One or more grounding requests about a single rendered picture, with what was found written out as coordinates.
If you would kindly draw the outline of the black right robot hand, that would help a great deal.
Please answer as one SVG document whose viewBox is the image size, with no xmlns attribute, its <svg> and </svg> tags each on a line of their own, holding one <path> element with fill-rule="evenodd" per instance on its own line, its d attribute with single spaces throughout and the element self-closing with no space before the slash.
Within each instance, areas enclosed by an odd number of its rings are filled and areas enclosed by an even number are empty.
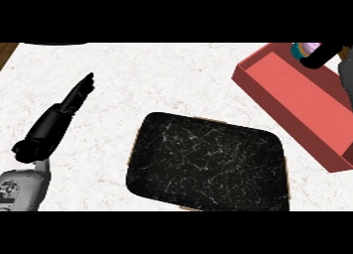
<svg viewBox="0 0 353 254">
<path fill-rule="evenodd" d="M 321 68 L 343 51 L 343 47 L 341 43 L 303 43 L 306 56 L 300 59 L 301 64 L 312 69 Z"/>
</svg>

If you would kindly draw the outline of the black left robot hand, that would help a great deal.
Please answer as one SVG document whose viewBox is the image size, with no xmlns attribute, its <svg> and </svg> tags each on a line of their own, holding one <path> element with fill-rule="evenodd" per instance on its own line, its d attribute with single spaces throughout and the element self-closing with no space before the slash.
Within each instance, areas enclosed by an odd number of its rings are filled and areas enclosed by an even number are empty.
<svg viewBox="0 0 353 254">
<path fill-rule="evenodd" d="M 93 89 L 93 73 L 90 73 L 79 82 L 65 100 L 46 110 L 25 139 L 14 146 L 15 158 L 21 163 L 45 161 L 52 156 Z"/>
</svg>

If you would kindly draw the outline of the pink cupcake with teal wrapper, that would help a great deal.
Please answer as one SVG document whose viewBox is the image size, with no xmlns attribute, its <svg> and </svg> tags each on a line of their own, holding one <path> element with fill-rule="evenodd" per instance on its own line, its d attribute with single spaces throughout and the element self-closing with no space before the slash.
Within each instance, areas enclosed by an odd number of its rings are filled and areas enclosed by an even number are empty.
<svg viewBox="0 0 353 254">
<path fill-rule="evenodd" d="M 291 54 L 297 60 L 307 58 L 321 47 L 321 43 L 294 43 L 291 46 Z"/>
</svg>

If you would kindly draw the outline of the black-lined cardboard box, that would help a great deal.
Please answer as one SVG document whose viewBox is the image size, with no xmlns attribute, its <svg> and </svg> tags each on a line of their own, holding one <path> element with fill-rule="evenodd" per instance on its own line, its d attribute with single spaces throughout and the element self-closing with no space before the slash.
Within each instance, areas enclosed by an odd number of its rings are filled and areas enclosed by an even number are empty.
<svg viewBox="0 0 353 254">
<path fill-rule="evenodd" d="M 152 112 L 126 185 L 142 197 L 206 211 L 288 211 L 281 141 L 269 131 Z"/>
</svg>

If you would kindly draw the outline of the dark round object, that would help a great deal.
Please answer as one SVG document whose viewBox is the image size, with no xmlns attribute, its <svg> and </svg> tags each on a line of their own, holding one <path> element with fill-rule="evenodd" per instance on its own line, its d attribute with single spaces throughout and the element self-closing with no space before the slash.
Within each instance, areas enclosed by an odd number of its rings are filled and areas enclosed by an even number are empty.
<svg viewBox="0 0 353 254">
<path fill-rule="evenodd" d="M 25 42 L 27 45 L 42 46 L 42 47 L 68 47 L 68 46 L 81 46 L 86 45 L 87 42 L 79 43 L 37 43 L 37 42 Z"/>
</svg>

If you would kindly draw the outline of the red tray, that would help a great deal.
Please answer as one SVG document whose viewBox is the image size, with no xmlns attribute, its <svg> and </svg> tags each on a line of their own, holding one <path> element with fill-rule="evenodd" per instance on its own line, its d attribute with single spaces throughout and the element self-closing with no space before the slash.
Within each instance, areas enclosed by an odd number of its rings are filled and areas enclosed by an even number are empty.
<svg viewBox="0 0 353 254">
<path fill-rule="evenodd" d="M 353 170 L 353 111 L 338 74 L 306 68 L 290 43 L 266 44 L 234 81 L 331 173 Z"/>
</svg>

